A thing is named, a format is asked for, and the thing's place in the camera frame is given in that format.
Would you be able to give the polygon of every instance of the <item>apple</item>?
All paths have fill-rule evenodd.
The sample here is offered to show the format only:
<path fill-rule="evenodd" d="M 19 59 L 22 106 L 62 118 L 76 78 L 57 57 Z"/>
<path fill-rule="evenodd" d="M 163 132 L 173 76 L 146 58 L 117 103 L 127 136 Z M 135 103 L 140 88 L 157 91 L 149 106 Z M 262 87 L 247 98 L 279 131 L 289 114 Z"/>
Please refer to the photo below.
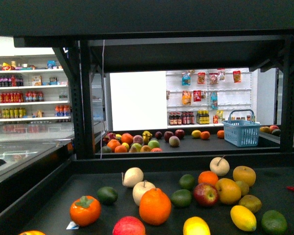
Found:
<path fill-rule="evenodd" d="M 157 140 L 160 140 L 162 138 L 162 133 L 160 131 L 157 131 L 155 133 L 155 137 L 157 138 Z"/>
<path fill-rule="evenodd" d="M 138 182 L 133 188 L 133 198 L 136 205 L 140 205 L 141 198 L 145 192 L 155 187 L 156 186 L 153 183 L 148 182 L 147 180 Z"/>
<path fill-rule="evenodd" d="M 174 136 L 174 133 L 172 131 L 166 131 L 164 134 L 165 142 L 169 142 L 171 136 Z"/>
<path fill-rule="evenodd" d="M 230 164 L 224 159 L 224 156 L 222 158 L 216 157 L 210 162 L 210 170 L 218 176 L 224 176 L 229 172 Z"/>
<path fill-rule="evenodd" d="M 248 166 L 240 165 L 233 170 L 233 179 L 234 181 L 244 181 L 251 187 L 256 181 L 256 172 Z"/>
<path fill-rule="evenodd" d="M 209 183 L 200 183 L 193 190 L 194 199 L 203 207 L 212 207 L 219 199 L 216 187 Z"/>
<path fill-rule="evenodd" d="M 146 229 L 138 218 L 125 216 L 115 224 L 112 235 L 146 235 Z"/>
<path fill-rule="evenodd" d="M 178 129 L 175 131 L 175 136 L 177 136 L 180 140 L 184 138 L 185 136 L 185 131 Z"/>

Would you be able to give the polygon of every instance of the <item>lime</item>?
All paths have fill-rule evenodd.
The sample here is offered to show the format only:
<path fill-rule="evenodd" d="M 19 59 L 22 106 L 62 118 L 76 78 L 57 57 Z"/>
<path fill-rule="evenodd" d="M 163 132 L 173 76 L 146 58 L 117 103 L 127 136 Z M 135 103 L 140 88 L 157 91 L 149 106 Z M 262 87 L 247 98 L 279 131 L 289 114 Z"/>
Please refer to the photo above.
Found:
<path fill-rule="evenodd" d="M 118 192 L 112 187 L 102 187 L 97 191 L 99 201 L 104 205 L 111 205 L 118 199 Z"/>
<path fill-rule="evenodd" d="M 261 219 L 261 226 L 270 235 L 283 235 L 288 229 L 288 223 L 284 215 L 275 210 L 264 213 Z"/>
<path fill-rule="evenodd" d="M 195 185 L 195 178 L 193 177 L 193 175 L 190 174 L 183 175 L 178 181 L 178 184 L 181 186 L 182 189 L 187 189 L 191 191 L 193 190 Z"/>
<path fill-rule="evenodd" d="M 192 193 L 187 189 L 180 189 L 172 193 L 170 200 L 177 208 L 189 207 L 192 202 Z"/>

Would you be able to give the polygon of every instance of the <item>orange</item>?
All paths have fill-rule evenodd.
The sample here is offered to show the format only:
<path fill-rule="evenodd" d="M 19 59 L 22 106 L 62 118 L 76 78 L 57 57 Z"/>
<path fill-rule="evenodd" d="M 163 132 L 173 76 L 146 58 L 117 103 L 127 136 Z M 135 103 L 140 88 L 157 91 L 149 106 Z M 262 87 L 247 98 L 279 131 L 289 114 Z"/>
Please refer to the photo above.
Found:
<path fill-rule="evenodd" d="M 159 188 L 152 188 L 141 198 L 139 215 L 151 225 L 160 225 L 167 221 L 171 213 L 170 198 Z"/>
<path fill-rule="evenodd" d="M 201 134 L 200 134 L 200 138 L 202 140 L 208 140 L 210 138 L 210 133 L 209 131 L 203 131 Z"/>
<path fill-rule="evenodd" d="M 202 173 L 200 173 L 200 175 L 198 176 L 198 183 L 210 183 L 213 186 L 216 185 L 216 183 L 218 182 L 219 178 L 217 176 L 216 173 L 208 170 L 208 171 L 203 171 Z"/>
<path fill-rule="evenodd" d="M 223 131 L 223 130 L 219 130 L 219 131 L 217 132 L 217 137 L 218 137 L 219 139 L 224 139 L 224 131 Z"/>
<path fill-rule="evenodd" d="M 114 153 L 114 150 L 116 149 L 116 147 L 118 147 L 120 145 L 121 145 L 120 142 L 118 142 L 117 140 L 110 140 L 109 143 L 107 144 L 107 146 L 111 148 L 113 153 Z"/>
<path fill-rule="evenodd" d="M 130 133 L 124 133 L 121 137 L 122 143 L 127 143 L 128 145 L 133 144 L 133 137 Z"/>
<path fill-rule="evenodd" d="M 127 153 L 127 148 L 124 145 L 119 145 L 114 150 L 115 153 Z"/>

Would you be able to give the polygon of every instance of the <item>pink fruit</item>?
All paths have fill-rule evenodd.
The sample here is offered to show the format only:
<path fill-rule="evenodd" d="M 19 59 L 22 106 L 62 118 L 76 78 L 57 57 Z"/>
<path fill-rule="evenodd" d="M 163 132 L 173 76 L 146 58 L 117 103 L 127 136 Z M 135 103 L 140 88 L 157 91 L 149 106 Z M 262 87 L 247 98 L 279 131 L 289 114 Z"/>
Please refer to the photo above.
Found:
<path fill-rule="evenodd" d="M 146 230 L 138 218 L 125 216 L 116 223 L 112 235 L 146 235 Z"/>

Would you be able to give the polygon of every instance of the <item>red apple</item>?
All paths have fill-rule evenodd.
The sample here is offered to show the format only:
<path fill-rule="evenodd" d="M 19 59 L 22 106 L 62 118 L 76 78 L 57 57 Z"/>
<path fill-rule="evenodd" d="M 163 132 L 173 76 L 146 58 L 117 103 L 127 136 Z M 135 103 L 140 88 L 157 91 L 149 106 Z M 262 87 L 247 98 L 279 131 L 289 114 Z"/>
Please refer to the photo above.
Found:
<path fill-rule="evenodd" d="M 193 190 L 195 200 L 203 207 L 212 207 L 219 199 L 216 187 L 209 183 L 200 183 Z"/>
<path fill-rule="evenodd" d="M 178 137 L 180 140 L 184 138 L 185 132 L 181 129 L 175 131 L 175 136 Z"/>
<path fill-rule="evenodd" d="M 160 131 L 157 131 L 155 133 L 155 137 L 157 138 L 157 140 L 160 140 L 162 138 L 162 133 Z"/>
<path fill-rule="evenodd" d="M 174 133 L 172 131 L 166 131 L 165 134 L 164 134 L 165 141 L 169 142 L 169 139 L 170 139 L 171 136 L 174 136 Z"/>
<path fill-rule="evenodd" d="M 146 230 L 138 218 L 125 216 L 116 223 L 112 235 L 146 235 Z"/>

